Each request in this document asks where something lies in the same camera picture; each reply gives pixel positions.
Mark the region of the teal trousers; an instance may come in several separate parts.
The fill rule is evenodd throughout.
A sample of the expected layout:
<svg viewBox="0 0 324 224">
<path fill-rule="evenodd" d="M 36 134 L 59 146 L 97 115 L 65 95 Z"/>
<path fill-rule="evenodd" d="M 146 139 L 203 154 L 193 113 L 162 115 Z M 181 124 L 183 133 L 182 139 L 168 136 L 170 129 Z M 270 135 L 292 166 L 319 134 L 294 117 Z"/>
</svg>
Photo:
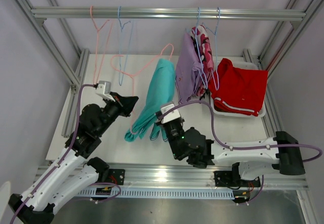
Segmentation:
<svg viewBox="0 0 324 224">
<path fill-rule="evenodd" d="M 175 77 L 174 64 L 169 60 L 159 59 L 149 84 L 145 106 L 125 134 L 127 142 L 144 138 L 151 127 L 150 140 L 156 140 L 160 133 L 162 133 L 163 140 L 166 139 L 166 133 L 155 125 L 157 121 L 155 113 L 162 105 L 172 101 L 175 94 Z"/>
</svg>

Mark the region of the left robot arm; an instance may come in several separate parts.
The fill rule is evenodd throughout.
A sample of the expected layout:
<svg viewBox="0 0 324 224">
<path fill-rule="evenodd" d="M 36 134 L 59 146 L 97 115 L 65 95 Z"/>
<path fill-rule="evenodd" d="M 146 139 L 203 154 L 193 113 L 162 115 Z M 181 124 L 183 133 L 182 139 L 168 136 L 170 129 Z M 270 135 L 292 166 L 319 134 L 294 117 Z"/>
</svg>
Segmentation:
<svg viewBox="0 0 324 224">
<path fill-rule="evenodd" d="M 137 96 L 102 96 L 105 107 L 88 104 L 80 110 L 75 131 L 51 166 L 22 194 L 12 194 L 8 205 L 23 223 L 51 223 L 55 214 L 79 191 L 92 184 L 117 185 L 109 165 L 89 156 L 119 117 L 129 117 Z"/>
</svg>

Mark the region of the pink wire hanger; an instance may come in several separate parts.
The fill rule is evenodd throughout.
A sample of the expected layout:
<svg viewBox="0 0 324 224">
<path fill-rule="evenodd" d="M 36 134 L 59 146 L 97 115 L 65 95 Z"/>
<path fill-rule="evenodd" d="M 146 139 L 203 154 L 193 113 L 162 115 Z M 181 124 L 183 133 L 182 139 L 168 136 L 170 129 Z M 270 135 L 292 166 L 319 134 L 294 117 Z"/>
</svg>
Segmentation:
<svg viewBox="0 0 324 224">
<path fill-rule="evenodd" d="M 111 37 L 112 27 L 114 26 L 114 20 L 107 19 L 101 25 L 98 25 L 94 18 L 94 6 L 90 7 L 90 16 L 94 28 L 96 30 L 96 47 L 95 47 L 95 62 L 94 62 L 94 74 L 93 74 L 93 84 L 97 84 L 101 74 L 101 70 L 104 63 L 104 58 L 109 47 L 109 40 Z M 108 34 L 104 42 L 101 38 L 101 32 L 105 27 L 109 25 Z"/>
</svg>

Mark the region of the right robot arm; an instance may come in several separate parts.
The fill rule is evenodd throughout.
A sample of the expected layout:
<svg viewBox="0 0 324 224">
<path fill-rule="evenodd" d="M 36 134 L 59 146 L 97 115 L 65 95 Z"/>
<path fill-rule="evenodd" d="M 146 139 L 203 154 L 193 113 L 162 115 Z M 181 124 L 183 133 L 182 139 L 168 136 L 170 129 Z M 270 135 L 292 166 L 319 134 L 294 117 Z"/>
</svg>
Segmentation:
<svg viewBox="0 0 324 224">
<path fill-rule="evenodd" d="M 186 160 L 201 169 L 216 164 L 231 166 L 230 179 L 237 186 L 276 171 L 288 176 L 305 174 L 298 143 L 285 131 L 260 141 L 221 146 L 194 127 L 184 130 L 183 123 L 179 113 L 171 113 L 155 123 L 166 133 L 174 159 Z"/>
</svg>

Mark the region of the pink hanger with teal trousers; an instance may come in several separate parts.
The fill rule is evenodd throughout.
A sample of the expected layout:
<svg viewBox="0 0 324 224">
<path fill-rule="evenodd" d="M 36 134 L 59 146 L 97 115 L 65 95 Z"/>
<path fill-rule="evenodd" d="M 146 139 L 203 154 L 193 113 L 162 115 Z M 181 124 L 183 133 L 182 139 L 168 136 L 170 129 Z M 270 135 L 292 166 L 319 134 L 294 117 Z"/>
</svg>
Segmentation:
<svg viewBox="0 0 324 224">
<path fill-rule="evenodd" d="M 169 55 L 169 58 L 168 58 L 168 60 L 170 61 L 170 59 L 172 58 L 172 56 L 173 56 L 173 51 L 174 51 L 174 48 L 173 48 L 173 45 L 171 44 L 171 43 L 169 43 L 169 44 L 167 44 L 164 48 L 163 48 L 163 50 L 161 50 L 161 52 L 160 52 L 160 54 L 158 54 L 158 55 L 156 55 L 151 61 L 149 61 L 145 66 L 143 66 L 140 70 L 138 70 L 137 72 L 135 72 L 135 73 L 133 73 L 133 74 L 129 74 L 129 73 L 127 73 L 127 72 L 124 72 L 124 74 L 125 75 L 127 75 L 129 78 L 131 78 L 131 80 L 132 80 L 132 96 L 134 96 L 135 95 L 135 78 L 137 77 L 137 76 L 139 76 L 139 75 L 141 75 L 141 76 L 143 76 L 144 74 L 143 74 L 143 71 L 154 61 L 154 60 L 156 60 L 156 59 L 163 59 L 162 58 L 162 56 L 163 56 L 163 52 L 164 52 L 164 50 L 167 48 L 167 47 L 169 47 L 169 46 L 171 46 L 172 47 L 172 50 L 171 50 L 171 52 L 170 52 L 170 55 Z M 115 71 L 117 71 L 117 72 L 120 72 L 120 70 L 118 69 L 118 68 L 116 68 L 114 65 L 113 65 L 113 63 L 111 62 L 110 63 L 111 64 L 111 67 L 113 68 L 113 70 L 115 70 Z"/>
</svg>

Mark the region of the purple trousers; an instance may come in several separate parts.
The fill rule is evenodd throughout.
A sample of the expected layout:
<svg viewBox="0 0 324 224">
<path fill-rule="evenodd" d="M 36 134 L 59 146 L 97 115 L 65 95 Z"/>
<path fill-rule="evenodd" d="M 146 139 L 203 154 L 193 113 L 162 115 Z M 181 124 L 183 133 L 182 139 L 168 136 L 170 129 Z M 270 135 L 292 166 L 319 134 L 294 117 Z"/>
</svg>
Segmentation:
<svg viewBox="0 0 324 224">
<path fill-rule="evenodd" d="M 196 97 L 193 94 L 196 78 L 193 72 L 194 52 L 191 37 L 188 33 L 185 33 L 180 56 L 176 65 L 176 87 L 180 104 L 188 102 L 191 97 Z"/>
</svg>

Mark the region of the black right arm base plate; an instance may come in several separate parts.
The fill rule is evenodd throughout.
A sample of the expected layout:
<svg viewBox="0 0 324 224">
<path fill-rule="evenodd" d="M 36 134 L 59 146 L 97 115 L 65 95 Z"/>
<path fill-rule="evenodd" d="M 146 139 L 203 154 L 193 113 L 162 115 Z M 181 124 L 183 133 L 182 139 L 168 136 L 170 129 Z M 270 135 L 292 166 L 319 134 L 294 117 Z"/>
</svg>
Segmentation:
<svg viewBox="0 0 324 224">
<path fill-rule="evenodd" d="M 254 180 L 243 180 L 238 174 L 232 173 L 232 171 L 214 171 L 214 182 L 216 187 L 226 187 L 232 190 L 261 187 L 259 178 Z"/>
</svg>

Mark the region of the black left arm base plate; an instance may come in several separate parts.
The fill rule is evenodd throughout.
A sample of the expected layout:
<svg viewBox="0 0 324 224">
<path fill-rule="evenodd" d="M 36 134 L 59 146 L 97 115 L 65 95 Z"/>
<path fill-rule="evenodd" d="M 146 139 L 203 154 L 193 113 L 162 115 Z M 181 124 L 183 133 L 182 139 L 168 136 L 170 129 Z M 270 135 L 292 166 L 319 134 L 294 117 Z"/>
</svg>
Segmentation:
<svg viewBox="0 0 324 224">
<path fill-rule="evenodd" d="M 109 183 L 123 186 L 125 181 L 125 173 L 126 171 L 124 169 L 110 169 L 106 180 Z"/>
</svg>

